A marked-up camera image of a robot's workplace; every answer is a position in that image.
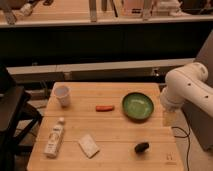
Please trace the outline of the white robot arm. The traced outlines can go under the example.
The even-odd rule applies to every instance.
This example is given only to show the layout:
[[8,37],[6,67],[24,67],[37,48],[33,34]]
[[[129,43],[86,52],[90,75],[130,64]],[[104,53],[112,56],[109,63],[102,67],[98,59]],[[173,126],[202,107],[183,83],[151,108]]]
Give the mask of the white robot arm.
[[213,118],[213,88],[205,83],[207,78],[208,69],[200,62],[186,64],[166,74],[166,86],[159,95],[164,108],[165,126],[172,125],[177,116],[176,111],[185,101],[190,101]]

